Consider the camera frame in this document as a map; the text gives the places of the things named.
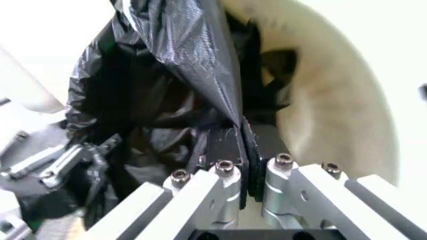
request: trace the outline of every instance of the plastic bag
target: plastic bag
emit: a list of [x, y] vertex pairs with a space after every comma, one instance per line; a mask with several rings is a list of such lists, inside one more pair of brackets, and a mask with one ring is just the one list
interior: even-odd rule
[[[260, 91], [258, 29], [226, 16], [216, 0], [112, 4], [116, 14], [71, 75], [66, 118], [75, 142], [126, 138], [108, 171], [121, 201], [184, 168], [206, 129], [239, 128], [242, 112], [275, 103]], [[87, 209], [87, 228], [111, 208], [103, 209], [107, 195]]]

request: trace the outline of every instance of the metal frame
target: metal frame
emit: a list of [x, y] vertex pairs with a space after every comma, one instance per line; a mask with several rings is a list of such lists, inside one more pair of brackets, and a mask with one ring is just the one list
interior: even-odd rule
[[134, 239], [172, 199], [172, 192], [144, 183], [85, 234], [85, 239]]
[[220, 178], [199, 170], [136, 239], [187, 239], [197, 229], [208, 229], [226, 200]]
[[347, 239], [406, 239], [317, 164], [294, 169], [289, 184], [292, 202], [310, 227], [329, 221]]
[[402, 193], [377, 175], [348, 180], [345, 187], [410, 239], [427, 239], [425, 215], [403, 202]]

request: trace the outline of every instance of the bolt head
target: bolt head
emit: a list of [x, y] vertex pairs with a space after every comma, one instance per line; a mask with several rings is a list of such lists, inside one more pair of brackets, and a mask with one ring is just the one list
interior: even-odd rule
[[230, 177], [234, 172], [234, 163], [229, 160], [219, 160], [215, 164], [215, 173], [223, 178]]
[[198, 165], [201, 168], [205, 168], [206, 167], [206, 155], [200, 155], [198, 157]]
[[331, 162], [322, 162], [321, 168], [325, 170], [328, 174], [330, 174], [332, 177], [334, 177], [335, 179], [339, 179], [341, 176], [341, 173], [343, 172], [338, 165]]
[[274, 163], [277, 167], [285, 170], [292, 169], [294, 165], [294, 159], [290, 154], [287, 153], [279, 153], [274, 160]]
[[184, 187], [184, 185], [190, 180], [190, 177], [190, 173], [185, 169], [177, 169], [170, 175], [172, 185], [176, 188]]

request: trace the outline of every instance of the white container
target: white container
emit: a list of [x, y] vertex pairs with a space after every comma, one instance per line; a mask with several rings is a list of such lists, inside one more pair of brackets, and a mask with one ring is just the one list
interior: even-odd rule
[[423, 1], [222, 2], [258, 23], [262, 52], [298, 52], [292, 105], [277, 119], [300, 165], [333, 162], [408, 190], [426, 182]]

